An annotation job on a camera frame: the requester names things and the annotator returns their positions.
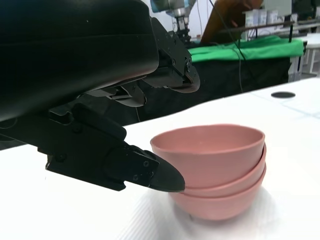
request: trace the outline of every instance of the pink bowl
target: pink bowl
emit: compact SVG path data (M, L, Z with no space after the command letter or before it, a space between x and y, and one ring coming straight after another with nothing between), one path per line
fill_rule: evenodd
M164 132L150 144L182 174L187 188L212 188L249 173L261 158L264 141L257 129L217 124Z
M252 187L264 172L267 146L263 146L263 154L258 164L245 176L230 183L210 188L185 188L184 193L189 196L222 198L243 192Z
M233 218L250 207L265 177L267 166L258 182L251 188L227 197L207 198L187 196L184 193L169 193L175 203L192 216L206 220Z

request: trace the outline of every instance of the green fabric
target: green fabric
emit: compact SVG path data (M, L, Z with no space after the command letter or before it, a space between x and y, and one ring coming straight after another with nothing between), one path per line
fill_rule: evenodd
M304 54L304 43L298 39L289 42L287 38L267 36L252 41L242 41L240 49L245 59L274 59L299 57ZM189 49L193 62L208 60L239 60L242 56L234 43Z

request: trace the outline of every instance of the white wall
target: white wall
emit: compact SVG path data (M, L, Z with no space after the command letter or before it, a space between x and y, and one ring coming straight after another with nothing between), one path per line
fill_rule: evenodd
M165 12L153 13L151 10L150 0L142 0L142 1L149 6L151 17L157 18L167 31L173 30L172 17L167 15ZM193 9L191 10L191 13L190 13L189 35L192 38L201 34L200 19L199 19L197 4L199 5L199 12L200 12L201 23L202 23L202 32L205 31L205 28L208 22L208 15L210 16L210 13L212 11L212 6L209 0L197 0L197 2L193 6Z

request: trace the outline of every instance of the robot arm in background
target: robot arm in background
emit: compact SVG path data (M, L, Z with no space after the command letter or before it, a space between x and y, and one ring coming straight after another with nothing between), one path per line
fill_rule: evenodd
M0 2L0 136L38 147L46 169L120 191L124 181L184 190L181 174L149 151L128 145L126 130L78 104L83 94L124 105L146 103L136 84L198 90L191 55L140 0Z
M176 34L184 44L189 44L191 39L188 29L189 15L196 0L150 0L150 3L154 13L165 11L176 19Z

